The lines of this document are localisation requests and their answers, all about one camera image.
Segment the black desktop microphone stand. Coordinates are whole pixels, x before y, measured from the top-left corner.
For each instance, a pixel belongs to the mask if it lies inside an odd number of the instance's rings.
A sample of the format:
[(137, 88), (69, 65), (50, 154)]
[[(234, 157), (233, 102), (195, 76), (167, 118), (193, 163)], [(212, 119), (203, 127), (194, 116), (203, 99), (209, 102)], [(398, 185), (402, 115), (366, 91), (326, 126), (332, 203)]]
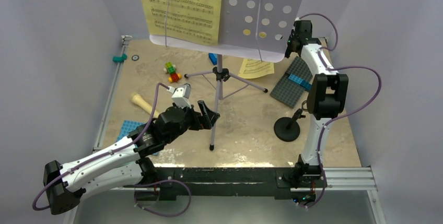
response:
[(293, 142), (300, 135), (300, 126), (297, 123), (298, 119), (306, 118), (303, 115), (304, 112), (307, 112), (307, 108), (304, 108), (304, 105), (307, 103), (305, 100), (301, 107), (295, 111), (292, 117), (281, 117), (274, 123), (274, 133), (276, 137), (284, 142)]

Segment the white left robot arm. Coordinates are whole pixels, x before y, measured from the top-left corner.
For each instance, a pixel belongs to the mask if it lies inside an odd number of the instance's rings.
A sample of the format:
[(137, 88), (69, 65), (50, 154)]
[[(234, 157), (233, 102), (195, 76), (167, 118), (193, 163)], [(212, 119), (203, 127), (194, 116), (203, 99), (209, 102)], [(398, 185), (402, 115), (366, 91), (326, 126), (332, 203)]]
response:
[(212, 129), (219, 113), (209, 109), (204, 101), (179, 107), (173, 104), (147, 123), (105, 149), (76, 161), (60, 163), (56, 160), (44, 166), (42, 194), (48, 200), (52, 215), (65, 213), (76, 207), (82, 198), (109, 189), (154, 184), (156, 173), (148, 168), (149, 155), (159, 152), (186, 131)]

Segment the yellow sheet music page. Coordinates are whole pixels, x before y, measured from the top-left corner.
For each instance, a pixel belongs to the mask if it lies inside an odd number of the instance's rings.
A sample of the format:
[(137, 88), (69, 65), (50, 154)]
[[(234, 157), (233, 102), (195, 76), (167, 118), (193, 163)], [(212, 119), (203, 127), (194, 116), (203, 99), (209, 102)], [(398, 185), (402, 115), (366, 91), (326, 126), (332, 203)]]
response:
[(222, 0), (141, 0), (150, 35), (217, 45)]
[(275, 72), (274, 63), (261, 60), (244, 59), (238, 76), (244, 79), (256, 79)]

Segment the cream yellow microphone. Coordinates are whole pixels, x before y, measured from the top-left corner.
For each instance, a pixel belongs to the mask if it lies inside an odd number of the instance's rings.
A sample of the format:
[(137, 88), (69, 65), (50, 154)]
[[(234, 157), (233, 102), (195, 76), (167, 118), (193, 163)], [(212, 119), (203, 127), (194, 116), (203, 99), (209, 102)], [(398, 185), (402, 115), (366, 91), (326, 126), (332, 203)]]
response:
[(143, 109), (148, 114), (152, 115), (154, 118), (159, 117), (160, 113), (157, 110), (153, 109), (153, 106), (149, 104), (144, 98), (138, 93), (132, 93), (130, 95), (131, 102), (141, 109)]

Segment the lilac tripod music stand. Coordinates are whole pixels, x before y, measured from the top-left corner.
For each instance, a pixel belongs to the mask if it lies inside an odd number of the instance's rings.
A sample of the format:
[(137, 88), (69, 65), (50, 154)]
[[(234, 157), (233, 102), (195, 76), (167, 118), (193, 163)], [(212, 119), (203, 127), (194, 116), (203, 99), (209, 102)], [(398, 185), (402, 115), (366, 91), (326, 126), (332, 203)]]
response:
[[(284, 57), (287, 40), (302, 0), (222, 0), (217, 45), (201, 45), (172, 38), (168, 46), (218, 55), (215, 103), (225, 98), (223, 83), (234, 74), (224, 68), (223, 58), (235, 56), (265, 62)], [(160, 37), (149, 35), (161, 45)]]

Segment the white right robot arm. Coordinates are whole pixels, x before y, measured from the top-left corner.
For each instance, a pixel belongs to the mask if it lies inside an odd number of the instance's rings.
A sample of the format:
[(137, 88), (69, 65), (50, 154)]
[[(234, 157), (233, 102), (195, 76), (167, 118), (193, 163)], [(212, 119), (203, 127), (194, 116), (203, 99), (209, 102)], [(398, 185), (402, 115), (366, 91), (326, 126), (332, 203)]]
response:
[(309, 20), (296, 20), (291, 31), (291, 52), (296, 52), (313, 75), (307, 96), (310, 126), (305, 146), (285, 181), (293, 187), (309, 187), (323, 177), (322, 160), (332, 119), (344, 110), (348, 76), (334, 71), (321, 41), (312, 36)]

